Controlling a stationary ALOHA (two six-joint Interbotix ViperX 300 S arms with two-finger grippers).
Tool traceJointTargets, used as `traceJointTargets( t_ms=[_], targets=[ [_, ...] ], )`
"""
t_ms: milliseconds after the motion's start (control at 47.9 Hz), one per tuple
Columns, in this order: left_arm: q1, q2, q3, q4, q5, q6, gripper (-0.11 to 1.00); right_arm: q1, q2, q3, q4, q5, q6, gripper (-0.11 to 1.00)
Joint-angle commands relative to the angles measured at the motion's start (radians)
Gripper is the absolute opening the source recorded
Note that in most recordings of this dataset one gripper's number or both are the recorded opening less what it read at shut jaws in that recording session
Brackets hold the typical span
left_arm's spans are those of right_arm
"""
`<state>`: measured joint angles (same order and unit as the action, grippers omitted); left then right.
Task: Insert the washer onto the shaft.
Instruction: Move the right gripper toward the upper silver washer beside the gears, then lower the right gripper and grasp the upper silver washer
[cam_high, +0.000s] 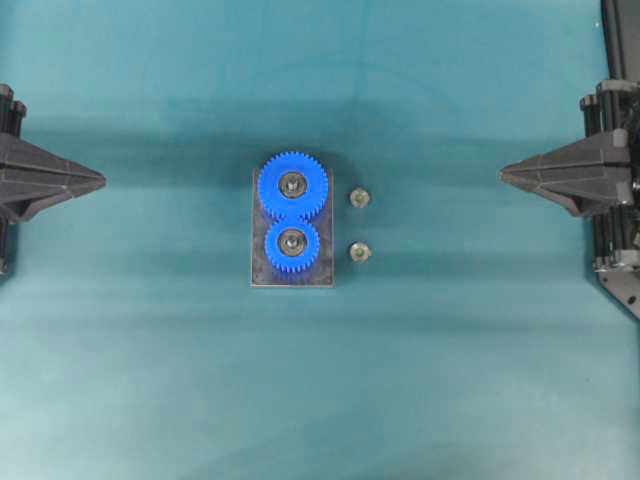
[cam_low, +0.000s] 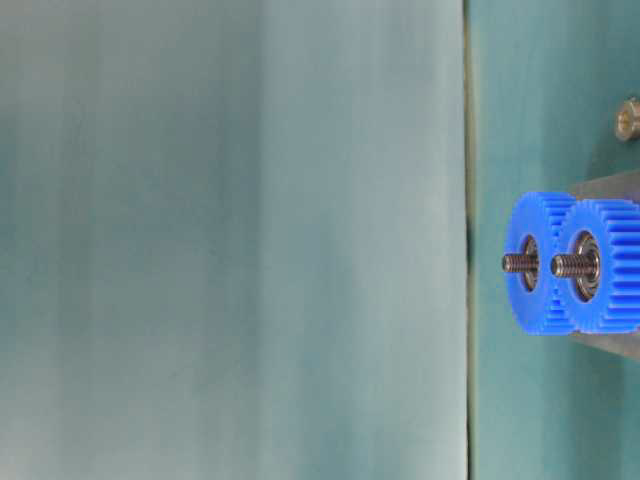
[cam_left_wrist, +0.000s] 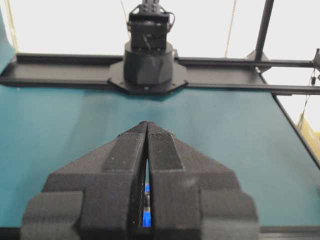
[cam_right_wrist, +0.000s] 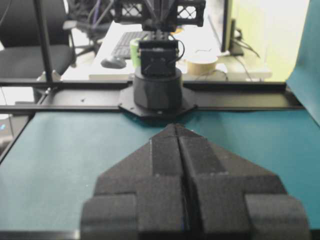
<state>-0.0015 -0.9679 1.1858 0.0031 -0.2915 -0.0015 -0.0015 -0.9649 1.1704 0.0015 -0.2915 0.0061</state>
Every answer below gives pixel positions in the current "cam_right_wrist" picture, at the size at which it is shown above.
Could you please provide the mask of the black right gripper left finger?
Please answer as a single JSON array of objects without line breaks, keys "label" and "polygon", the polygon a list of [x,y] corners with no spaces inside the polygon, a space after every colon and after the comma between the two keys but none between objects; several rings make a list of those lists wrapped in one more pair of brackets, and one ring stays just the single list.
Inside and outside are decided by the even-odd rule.
[{"label": "black right gripper left finger", "polygon": [[178,126],[169,124],[98,176],[82,208],[81,239],[184,240],[183,180]]}]

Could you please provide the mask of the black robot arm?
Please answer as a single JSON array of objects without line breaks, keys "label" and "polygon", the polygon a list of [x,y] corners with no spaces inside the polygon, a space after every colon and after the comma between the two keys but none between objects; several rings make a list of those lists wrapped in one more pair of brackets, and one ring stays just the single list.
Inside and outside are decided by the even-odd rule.
[{"label": "black robot arm", "polygon": [[[204,24],[203,0],[116,0],[117,23],[149,32],[138,43],[140,65],[122,90],[151,117],[194,107],[176,63],[179,25]],[[99,175],[82,208],[83,240],[309,240],[302,203],[273,172],[179,124],[168,124]]]}]

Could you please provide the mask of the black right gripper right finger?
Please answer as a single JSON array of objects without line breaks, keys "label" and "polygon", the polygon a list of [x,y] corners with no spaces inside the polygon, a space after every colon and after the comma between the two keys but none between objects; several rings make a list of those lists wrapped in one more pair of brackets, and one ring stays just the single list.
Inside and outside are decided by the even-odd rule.
[{"label": "black right gripper right finger", "polygon": [[280,177],[184,126],[175,128],[195,203],[198,232],[206,240],[308,240],[302,203]]}]

